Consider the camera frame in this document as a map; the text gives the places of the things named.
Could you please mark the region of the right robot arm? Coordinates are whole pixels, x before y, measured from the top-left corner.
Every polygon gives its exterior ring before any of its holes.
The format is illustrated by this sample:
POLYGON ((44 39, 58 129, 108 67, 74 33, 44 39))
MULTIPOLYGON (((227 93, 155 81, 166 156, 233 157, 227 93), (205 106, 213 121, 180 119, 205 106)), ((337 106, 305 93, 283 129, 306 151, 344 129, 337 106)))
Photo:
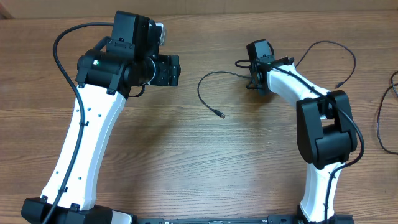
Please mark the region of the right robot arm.
POLYGON ((297 147, 307 174, 294 223, 353 223, 351 215, 337 215, 333 208, 342 167, 358 145, 347 94, 316 86, 299 74, 292 58, 276 59, 266 39, 246 50, 254 88, 275 93, 296 109, 297 147))

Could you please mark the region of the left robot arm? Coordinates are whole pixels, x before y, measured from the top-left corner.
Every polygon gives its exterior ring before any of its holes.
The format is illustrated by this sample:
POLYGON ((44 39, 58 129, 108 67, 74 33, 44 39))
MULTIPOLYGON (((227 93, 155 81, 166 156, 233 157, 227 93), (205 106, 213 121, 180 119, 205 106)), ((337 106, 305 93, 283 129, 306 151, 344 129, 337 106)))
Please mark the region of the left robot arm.
POLYGON ((166 29, 148 17, 118 11, 112 33, 82 55, 69 84, 75 107, 51 178, 24 201, 30 223, 136 223, 137 217, 96 204, 98 174, 111 131, 131 88, 177 86, 177 55, 161 55, 166 29))

